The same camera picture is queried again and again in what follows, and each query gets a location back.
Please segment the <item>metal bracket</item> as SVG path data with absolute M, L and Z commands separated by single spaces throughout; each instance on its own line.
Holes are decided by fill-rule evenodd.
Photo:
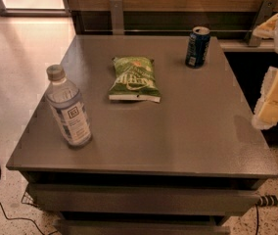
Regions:
M 124 35 L 124 16 L 122 0 L 110 0 L 113 35 Z
M 273 10 L 278 3 L 278 0 L 262 0 L 259 9 L 255 14 L 255 19 L 252 23 L 251 29 L 247 32 L 245 40 L 249 47 L 258 47 L 261 43 L 261 38 L 253 35 L 254 29 L 268 20 L 272 14 Z

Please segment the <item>clear plastic water bottle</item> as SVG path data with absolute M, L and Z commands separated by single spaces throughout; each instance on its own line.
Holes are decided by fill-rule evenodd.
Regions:
M 92 133 L 79 88 L 61 65 L 52 65 L 46 72 L 50 84 L 45 97 L 63 137 L 73 147 L 85 145 Z

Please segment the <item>grey drawer cabinet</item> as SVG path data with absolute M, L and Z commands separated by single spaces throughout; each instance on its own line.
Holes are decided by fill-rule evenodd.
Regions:
M 29 195 L 58 212 L 62 235 L 222 234 L 278 165 L 217 41 L 205 65 L 184 63 L 183 37 L 78 35 L 63 60 L 83 93 L 92 138 L 73 149 L 41 102 L 8 161 Z M 113 102 L 112 60 L 155 63 L 162 97 Z

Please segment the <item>left metal bracket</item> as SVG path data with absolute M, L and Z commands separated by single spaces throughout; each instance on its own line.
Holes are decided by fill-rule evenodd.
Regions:
M 124 35 L 124 16 L 122 0 L 110 0 L 113 35 Z

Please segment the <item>blue soda can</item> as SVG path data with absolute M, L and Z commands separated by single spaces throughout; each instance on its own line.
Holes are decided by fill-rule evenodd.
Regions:
M 189 68 L 201 67 L 207 56 L 210 31 L 204 26 L 195 26 L 189 35 L 185 65 Z

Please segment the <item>green chip bag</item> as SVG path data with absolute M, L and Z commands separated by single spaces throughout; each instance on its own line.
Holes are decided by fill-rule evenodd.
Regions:
M 109 90 L 113 101 L 152 101 L 159 103 L 154 61 L 146 57 L 114 57 L 116 80 Z

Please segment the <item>right metal bracket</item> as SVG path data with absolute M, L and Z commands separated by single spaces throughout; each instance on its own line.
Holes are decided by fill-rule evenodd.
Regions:
M 249 47 L 258 47 L 261 43 L 261 38 L 253 35 L 254 29 L 268 20 L 272 14 L 273 10 L 278 3 L 278 0 L 262 0 L 259 9 L 255 14 L 255 19 L 252 23 L 251 29 L 247 32 L 245 40 Z

